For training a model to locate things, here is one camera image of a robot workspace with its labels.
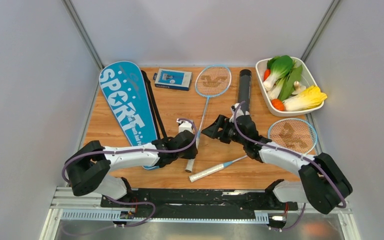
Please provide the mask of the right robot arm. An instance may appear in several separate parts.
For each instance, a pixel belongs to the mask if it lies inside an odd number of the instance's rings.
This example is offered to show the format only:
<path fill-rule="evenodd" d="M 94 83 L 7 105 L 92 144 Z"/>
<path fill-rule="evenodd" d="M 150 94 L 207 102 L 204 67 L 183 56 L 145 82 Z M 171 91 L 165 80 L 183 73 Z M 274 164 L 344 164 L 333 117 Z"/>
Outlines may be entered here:
<path fill-rule="evenodd" d="M 282 147 L 260 135 L 249 115 L 235 120 L 219 115 L 201 134 L 226 144 L 239 143 L 249 158 L 275 165 L 299 177 L 299 181 L 280 179 L 269 186 L 270 192 L 265 195 L 269 208 L 278 209 L 287 202 L 308 203 L 324 215 L 334 208 L 346 208 L 345 198 L 353 188 L 329 154 L 304 156 Z"/>

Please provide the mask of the black shuttlecock tube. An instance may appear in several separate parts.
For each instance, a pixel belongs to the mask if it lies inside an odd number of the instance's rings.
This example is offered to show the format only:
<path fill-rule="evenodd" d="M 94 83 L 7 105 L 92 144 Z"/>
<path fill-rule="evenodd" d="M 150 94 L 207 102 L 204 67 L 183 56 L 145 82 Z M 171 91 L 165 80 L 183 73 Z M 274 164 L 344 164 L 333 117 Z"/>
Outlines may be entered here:
<path fill-rule="evenodd" d="M 252 72 L 249 69 L 242 69 L 239 72 L 237 102 L 244 102 L 241 107 L 244 112 L 250 112 Z"/>

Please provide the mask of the blue racket bag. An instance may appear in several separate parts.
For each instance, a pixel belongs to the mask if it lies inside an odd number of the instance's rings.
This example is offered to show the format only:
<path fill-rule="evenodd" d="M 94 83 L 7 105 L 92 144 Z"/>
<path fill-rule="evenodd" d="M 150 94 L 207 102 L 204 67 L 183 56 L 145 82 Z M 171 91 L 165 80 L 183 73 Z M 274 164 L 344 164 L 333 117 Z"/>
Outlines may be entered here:
<path fill-rule="evenodd" d="M 99 86 L 107 104 L 132 147 L 158 139 L 148 91 L 140 68 L 131 61 L 118 61 L 105 67 Z"/>

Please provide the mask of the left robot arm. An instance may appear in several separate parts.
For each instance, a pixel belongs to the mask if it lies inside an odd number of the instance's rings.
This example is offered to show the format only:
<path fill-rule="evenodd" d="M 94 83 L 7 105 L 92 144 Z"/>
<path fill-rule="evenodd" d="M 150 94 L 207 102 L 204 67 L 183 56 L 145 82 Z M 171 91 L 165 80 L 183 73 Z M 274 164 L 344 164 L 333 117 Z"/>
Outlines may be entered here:
<path fill-rule="evenodd" d="M 175 137 L 130 147 L 102 146 L 94 140 L 65 162 L 61 174 L 75 196 L 98 193 L 120 207 L 127 207 L 133 201 L 132 188 L 126 178 L 111 176 L 112 170 L 164 168 L 177 159 L 192 159 L 198 154 L 196 139 L 194 133 L 184 130 Z"/>

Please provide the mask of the blue racket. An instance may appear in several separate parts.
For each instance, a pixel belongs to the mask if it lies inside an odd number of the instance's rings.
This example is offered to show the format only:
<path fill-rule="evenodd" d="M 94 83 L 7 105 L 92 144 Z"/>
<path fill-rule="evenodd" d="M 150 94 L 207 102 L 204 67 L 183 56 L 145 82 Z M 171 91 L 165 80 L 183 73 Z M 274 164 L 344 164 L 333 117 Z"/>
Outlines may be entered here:
<path fill-rule="evenodd" d="M 211 98 L 224 94 L 230 87 L 232 81 L 231 70 L 221 64 L 214 64 L 204 68 L 195 81 L 195 91 L 206 98 L 198 132 L 196 133 L 196 148 L 200 145 L 200 135 L 206 112 Z"/>
<path fill-rule="evenodd" d="M 267 137 L 282 147 L 304 156 L 315 154 L 318 135 L 314 127 L 300 118 L 284 118 L 273 123 Z"/>

